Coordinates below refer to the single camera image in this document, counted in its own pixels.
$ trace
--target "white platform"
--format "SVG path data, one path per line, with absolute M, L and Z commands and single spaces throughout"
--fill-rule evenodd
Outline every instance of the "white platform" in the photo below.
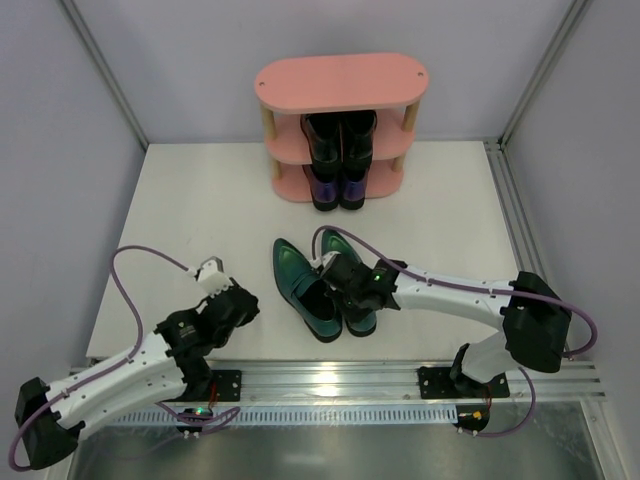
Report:
M 311 235 L 323 224 L 346 228 L 388 256 L 433 272 L 516 277 L 481 142 L 418 142 L 405 168 L 398 193 L 367 200 L 357 212 L 323 214 L 272 191 L 262 144 L 152 145 L 120 243 L 152 246 L 194 266 L 217 255 L 226 272 L 260 299 L 259 317 L 236 330 L 211 358 L 451 359 L 463 343 L 482 340 L 492 330 L 439 313 L 384 311 L 370 337 L 355 338 L 344 329 L 325 345 L 311 336 L 273 281 L 273 240 L 284 237 L 310 254 Z M 374 263 L 370 255 L 363 258 Z M 118 269 L 146 331 L 203 297 L 185 274 L 145 253 L 124 253 Z M 128 348 L 134 335 L 131 313 L 110 280 L 87 356 L 113 355 Z

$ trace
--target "pink shoe rack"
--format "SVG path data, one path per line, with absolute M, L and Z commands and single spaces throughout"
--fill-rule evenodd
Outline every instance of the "pink shoe rack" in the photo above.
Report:
M 267 65 L 255 79 L 255 90 L 276 193 L 291 202 L 311 201 L 302 170 L 311 158 L 300 115 L 370 109 L 377 111 L 378 125 L 366 196 L 397 191 L 428 85 L 426 68 L 399 53 L 287 58 Z

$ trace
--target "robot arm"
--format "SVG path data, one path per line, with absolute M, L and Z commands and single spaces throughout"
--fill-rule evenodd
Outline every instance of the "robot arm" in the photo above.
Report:
M 195 308 L 177 311 L 146 335 L 137 353 L 131 349 L 92 368 L 46 385 L 40 378 L 20 388 L 16 421 L 22 426 L 44 404 L 51 405 L 23 436 L 34 470 L 51 466 L 71 454 L 82 441 L 115 418 L 164 400 L 195 401 L 208 396 L 212 373 L 204 357 L 223 347 L 236 327 L 259 313 L 258 299 L 227 277 L 222 262 L 205 261 L 196 281 L 208 296 Z M 81 388 L 72 385 L 126 359 Z
M 425 309 L 495 328 L 497 333 L 463 345 L 456 355 L 450 377 L 462 396 L 485 395 L 485 384 L 518 366 L 545 373 L 560 370 L 570 312 L 544 302 L 491 293 L 528 292 L 558 299 L 539 276 L 520 272 L 514 281 L 474 281 L 394 263 L 414 275 L 399 272 L 382 260 L 371 269 L 336 252 L 326 254 L 319 269 L 343 315 L 351 321 L 383 308 Z

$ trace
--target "green shoe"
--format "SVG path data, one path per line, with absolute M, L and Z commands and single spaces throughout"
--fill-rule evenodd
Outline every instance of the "green shoe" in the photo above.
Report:
M 282 298 L 302 316 L 314 337 L 333 342 L 342 333 L 342 317 L 326 284 L 296 247 L 282 238 L 273 243 L 273 275 Z
M 325 230 L 322 232 L 321 255 L 329 252 L 339 252 L 356 262 L 362 261 L 353 247 L 335 230 Z M 356 337 L 366 337 L 376 331 L 377 319 L 375 312 L 371 312 L 360 321 L 350 322 L 348 315 L 349 307 L 345 305 L 341 299 L 334 299 L 334 301 L 337 303 L 338 309 L 342 312 L 342 317 L 347 324 L 347 329 L 352 335 Z

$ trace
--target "gray wall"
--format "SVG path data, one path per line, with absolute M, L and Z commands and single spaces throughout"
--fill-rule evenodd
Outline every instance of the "gray wall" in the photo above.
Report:
M 0 478 L 19 386 L 80 362 L 143 160 L 54 1 L 0 15 Z
M 509 148 L 554 283 L 640 458 L 640 3 L 595 1 Z
M 76 0 L 152 142 L 261 140 L 253 80 L 290 56 L 400 51 L 421 138 L 502 133 L 570 0 Z

